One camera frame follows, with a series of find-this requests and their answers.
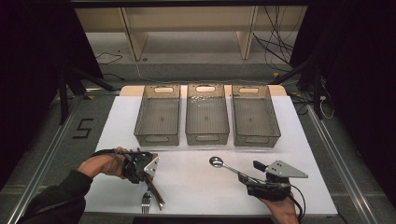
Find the white table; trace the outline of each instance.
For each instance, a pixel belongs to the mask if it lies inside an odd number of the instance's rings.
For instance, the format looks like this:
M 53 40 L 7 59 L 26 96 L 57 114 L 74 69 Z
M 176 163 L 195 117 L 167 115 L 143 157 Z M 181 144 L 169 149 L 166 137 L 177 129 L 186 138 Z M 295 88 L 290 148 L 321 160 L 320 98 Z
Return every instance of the white table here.
M 266 165 L 282 160 L 309 174 L 307 179 L 291 178 L 306 201 L 306 216 L 333 217 L 337 211 L 323 181 L 318 165 L 307 143 L 303 128 L 288 96 L 273 96 L 273 104 L 282 136 L 273 148 L 235 147 L 230 96 L 226 96 L 230 135 L 226 146 L 190 147 L 184 132 L 186 98 L 181 99 L 180 144 L 177 147 L 141 147 L 157 152 L 160 162 L 154 184 L 165 200 L 161 211 L 151 199 L 148 215 L 158 217 L 268 217 L 270 212 L 259 200 L 248 196 L 246 186 L 237 175 L 225 168 L 215 168 L 209 158 L 219 156 L 240 172 L 264 179 L 264 173 L 253 168 L 254 160 Z M 109 113 L 96 150 L 139 147 L 134 137 L 134 125 L 141 97 L 118 96 Z M 99 175 L 86 196 L 86 212 L 124 213 L 142 216 L 141 201 L 147 189 L 145 183 L 134 185 L 114 176 Z M 303 204 L 297 190 L 292 192 Z

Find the hand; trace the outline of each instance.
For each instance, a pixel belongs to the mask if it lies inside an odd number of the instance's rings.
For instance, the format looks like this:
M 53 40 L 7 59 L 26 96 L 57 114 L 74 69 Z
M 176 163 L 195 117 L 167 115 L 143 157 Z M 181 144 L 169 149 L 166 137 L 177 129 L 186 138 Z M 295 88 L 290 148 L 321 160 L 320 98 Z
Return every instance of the hand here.
M 123 147 L 116 147 L 118 150 L 128 151 Z M 90 157 L 84 161 L 78 170 L 84 175 L 94 178 L 100 173 L 105 175 L 115 175 L 121 179 L 125 179 L 122 174 L 122 167 L 125 157 L 113 153 L 107 153 L 100 156 Z
M 298 224 L 296 209 L 294 202 L 288 197 L 283 201 L 271 202 L 262 198 L 258 198 L 262 203 L 265 203 L 270 209 L 275 219 L 280 224 Z

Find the floor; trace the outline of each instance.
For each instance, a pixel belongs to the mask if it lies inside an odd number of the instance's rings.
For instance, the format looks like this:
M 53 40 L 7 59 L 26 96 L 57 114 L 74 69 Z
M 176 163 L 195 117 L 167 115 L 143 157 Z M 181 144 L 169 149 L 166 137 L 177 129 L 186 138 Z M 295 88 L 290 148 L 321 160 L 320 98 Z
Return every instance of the floor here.
M 290 35 L 292 45 L 296 34 Z M 269 33 L 257 36 L 267 38 Z M 223 33 L 152 33 L 137 63 L 132 60 L 124 34 L 87 34 L 97 56 L 105 81 L 115 87 L 144 85 L 153 82 L 218 81 L 224 84 L 259 83 L 274 80 L 276 74 L 290 69 L 278 58 L 266 53 L 257 40 L 253 40 L 248 60 L 242 60 L 236 35 Z M 272 50 L 281 55 L 276 46 Z M 396 220 L 396 211 L 365 166 L 359 151 L 332 108 L 323 104 L 328 118 L 317 120 L 312 106 L 307 102 L 310 92 L 298 92 L 298 76 L 283 83 L 295 103 L 296 112 L 304 128 L 327 188 L 340 215 L 330 218 L 306 217 L 304 223 L 381 223 Z M 70 119 L 59 125 L 60 102 L 55 98 L 48 114 L 15 168 L 11 178 L 0 193 L 0 223 L 12 223 L 28 203 L 29 192 L 41 191 L 56 185 L 88 158 L 95 149 L 106 116 L 118 92 L 107 92 L 84 82 L 85 96 L 69 94 Z M 92 131 L 88 138 L 81 136 L 78 126 L 83 119 L 89 121 Z M 84 214 L 80 223 L 132 223 L 133 217 Z

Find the fork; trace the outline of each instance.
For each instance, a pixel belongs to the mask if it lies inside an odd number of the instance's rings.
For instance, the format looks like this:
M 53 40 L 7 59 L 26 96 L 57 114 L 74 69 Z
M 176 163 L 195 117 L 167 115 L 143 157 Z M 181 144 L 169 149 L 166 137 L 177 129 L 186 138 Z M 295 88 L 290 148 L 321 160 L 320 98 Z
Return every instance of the fork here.
M 143 199 L 142 199 L 142 214 L 149 213 L 150 199 L 151 199 L 151 188 L 148 187 L 148 189 L 146 190 L 146 193 L 143 195 Z

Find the spoon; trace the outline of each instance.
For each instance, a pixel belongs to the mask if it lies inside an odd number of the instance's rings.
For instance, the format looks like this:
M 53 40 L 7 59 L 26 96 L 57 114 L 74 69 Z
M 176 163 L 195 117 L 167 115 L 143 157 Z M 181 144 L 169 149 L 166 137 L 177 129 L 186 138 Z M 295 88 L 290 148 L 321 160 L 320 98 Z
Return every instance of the spoon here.
M 255 179 L 251 178 L 250 176 L 245 175 L 244 173 L 239 172 L 239 171 L 235 170 L 234 168 L 232 168 L 232 167 L 226 165 L 226 164 L 224 163 L 224 161 L 223 161 L 220 157 L 211 157 L 211 158 L 209 159 L 209 163 L 210 163 L 212 166 L 216 167 L 216 168 L 221 168 L 221 167 L 227 168 L 227 169 L 229 169 L 230 171 L 232 171 L 232 172 L 234 172 L 234 173 L 236 173 L 236 174 L 238 174 L 238 175 L 242 175 L 242 176 L 246 177 L 247 179 L 249 179 L 249 180 L 251 180 L 251 181 L 253 181 L 253 182 L 255 182 L 255 183 L 259 183 L 259 181 L 257 181 L 257 180 L 255 180 Z

